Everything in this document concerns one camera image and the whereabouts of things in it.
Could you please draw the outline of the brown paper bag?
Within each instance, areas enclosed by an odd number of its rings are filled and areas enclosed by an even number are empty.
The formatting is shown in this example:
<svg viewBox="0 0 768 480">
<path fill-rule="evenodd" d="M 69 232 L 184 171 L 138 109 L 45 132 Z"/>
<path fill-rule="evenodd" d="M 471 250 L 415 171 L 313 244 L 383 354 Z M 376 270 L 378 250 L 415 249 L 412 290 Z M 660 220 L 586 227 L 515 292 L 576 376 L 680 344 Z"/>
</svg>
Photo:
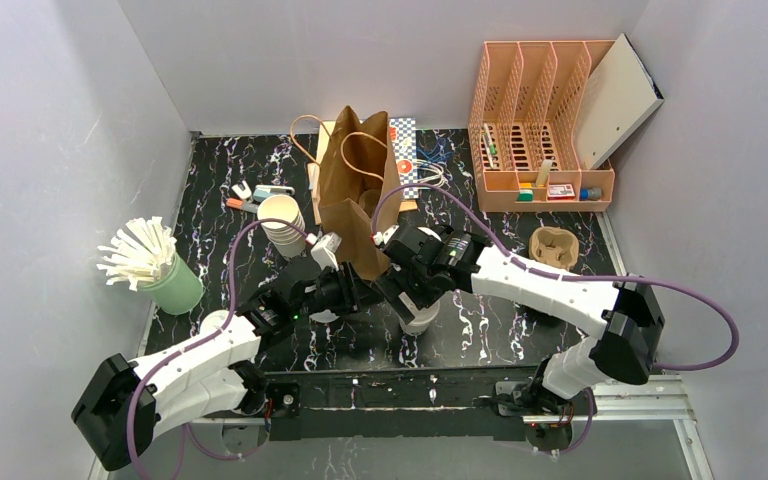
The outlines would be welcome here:
<svg viewBox="0 0 768 480">
<path fill-rule="evenodd" d="M 292 143 L 318 166 L 316 211 L 322 230 L 342 238 L 337 259 L 372 281 L 390 263 L 372 236 L 398 222 L 401 205 L 401 194 L 395 190 L 400 180 L 388 113 L 379 111 L 362 120 L 345 106 L 325 137 L 326 147 L 312 154 L 290 135 Z"/>
</svg>

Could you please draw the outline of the cardboard cup carrier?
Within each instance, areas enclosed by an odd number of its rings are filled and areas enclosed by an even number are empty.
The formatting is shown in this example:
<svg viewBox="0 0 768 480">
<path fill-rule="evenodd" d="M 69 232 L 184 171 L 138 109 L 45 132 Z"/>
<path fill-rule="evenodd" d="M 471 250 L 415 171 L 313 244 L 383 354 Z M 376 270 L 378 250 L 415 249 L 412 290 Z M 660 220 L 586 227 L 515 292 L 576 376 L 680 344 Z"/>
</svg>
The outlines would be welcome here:
<svg viewBox="0 0 768 480">
<path fill-rule="evenodd" d="M 580 242 L 569 230 L 557 227 L 536 229 L 528 242 L 529 257 L 539 263 L 571 271 L 579 258 Z"/>
</svg>

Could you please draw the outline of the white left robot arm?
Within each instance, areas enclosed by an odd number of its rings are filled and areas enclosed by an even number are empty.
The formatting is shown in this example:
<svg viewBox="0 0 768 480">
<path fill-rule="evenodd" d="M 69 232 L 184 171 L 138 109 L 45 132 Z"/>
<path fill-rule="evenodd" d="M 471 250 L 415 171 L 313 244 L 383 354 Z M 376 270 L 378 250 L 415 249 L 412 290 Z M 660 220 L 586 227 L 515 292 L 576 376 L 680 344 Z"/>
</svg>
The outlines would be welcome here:
<svg viewBox="0 0 768 480">
<path fill-rule="evenodd" d="M 164 432 L 222 411 L 267 411 L 268 381 L 258 355 L 288 338 L 299 321 L 334 320 L 382 302 L 353 266 L 321 267 L 296 257 L 233 312 L 164 351 L 104 360 L 71 419 L 107 471 L 140 456 Z"/>
</svg>

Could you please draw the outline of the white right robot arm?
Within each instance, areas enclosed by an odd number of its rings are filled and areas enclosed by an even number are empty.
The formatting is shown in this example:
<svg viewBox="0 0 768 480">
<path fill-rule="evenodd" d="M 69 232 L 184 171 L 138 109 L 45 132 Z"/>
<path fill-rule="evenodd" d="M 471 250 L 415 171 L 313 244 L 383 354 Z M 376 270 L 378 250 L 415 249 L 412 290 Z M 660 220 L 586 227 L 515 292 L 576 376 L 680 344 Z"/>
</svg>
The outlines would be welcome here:
<svg viewBox="0 0 768 480">
<path fill-rule="evenodd" d="M 448 225 L 394 225 L 372 235 L 390 261 L 376 287 L 406 322 L 443 294 L 498 297 L 563 320 L 584 340 L 552 355 L 535 381 L 562 398 L 608 379 L 647 383 L 664 327 L 652 288 L 641 282 L 571 274 L 507 255 L 485 235 Z"/>
</svg>

